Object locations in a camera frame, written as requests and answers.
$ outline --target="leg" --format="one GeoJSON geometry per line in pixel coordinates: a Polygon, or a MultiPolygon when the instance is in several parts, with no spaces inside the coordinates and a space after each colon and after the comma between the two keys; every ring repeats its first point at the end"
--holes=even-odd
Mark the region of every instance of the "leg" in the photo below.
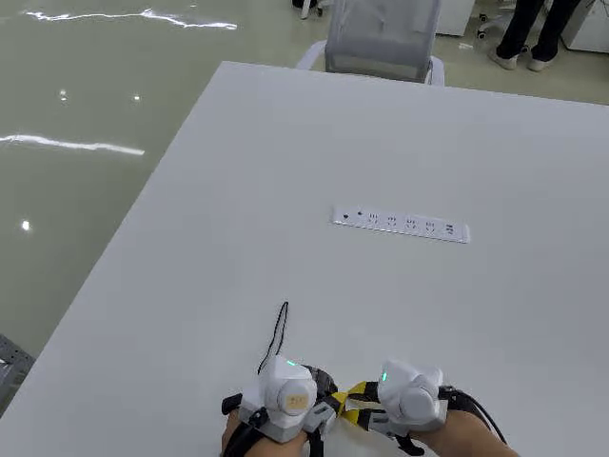
{"type": "Polygon", "coordinates": [[[542,5],[543,0],[518,0],[512,22],[497,47],[497,55],[501,59],[511,59],[521,53],[542,5]]]}
{"type": "Polygon", "coordinates": [[[571,19],[573,11],[581,0],[554,0],[554,4],[548,13],[540,40],[532,49],[533,58],[548,62],[559,53],[560,34],[571,19]]]}

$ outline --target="power strip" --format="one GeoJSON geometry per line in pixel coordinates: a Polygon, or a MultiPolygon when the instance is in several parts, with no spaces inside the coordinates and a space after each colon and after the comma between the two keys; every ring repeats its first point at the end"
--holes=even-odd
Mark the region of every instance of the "power strip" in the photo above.
{"type": "Polygon", "coordinates": [[[469,243],[469,227],[459,222],[417,214],[377,211],[366,208],[334,208],[332,222],[341,226],[390,231],[402,235],[469,243]]]}

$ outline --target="chair leg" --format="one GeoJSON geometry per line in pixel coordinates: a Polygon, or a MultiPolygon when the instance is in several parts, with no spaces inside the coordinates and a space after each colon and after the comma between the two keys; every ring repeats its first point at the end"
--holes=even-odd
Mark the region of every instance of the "chair leg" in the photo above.
{"type": "Polygon", "coordinates": [[[303,1],[303,10],[301,11],[301,19],[306,19],[308,17],[308,11],[311,8],[311,0],[303,1]]]}

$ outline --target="tile floor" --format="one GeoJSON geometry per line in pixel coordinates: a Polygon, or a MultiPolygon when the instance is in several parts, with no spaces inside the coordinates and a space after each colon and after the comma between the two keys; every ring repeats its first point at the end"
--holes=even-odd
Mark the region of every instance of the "tile floor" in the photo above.
{"type": "MultiPolygon", "coordinates": [[[[293,67],[325,38],[289,3],[0,3],[0,332],[40,352],[222,60],[293,67]]],[[[508,72],[477,21],[436,41],[447,85],[609,103],[607,55],[508,72]]]]}

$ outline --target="hand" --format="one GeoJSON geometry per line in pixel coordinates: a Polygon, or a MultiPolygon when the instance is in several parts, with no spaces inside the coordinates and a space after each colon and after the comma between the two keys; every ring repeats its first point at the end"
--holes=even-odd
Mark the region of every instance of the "hand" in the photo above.
{"type": "MultiPolygon", "coordinates": [[[[226,430],[222,435],[222,452],[224,453],[228,440],[239,425],[239,417],[237,411],[234,410],[228,414],[226,420],[226,430]]],[[[263,438],[250,449],[246,457],[300,457],[301,450],[306,443],[306,434],[301,431],[300,434],[288,443],[275,443],[268,438],[263,438]]]]}

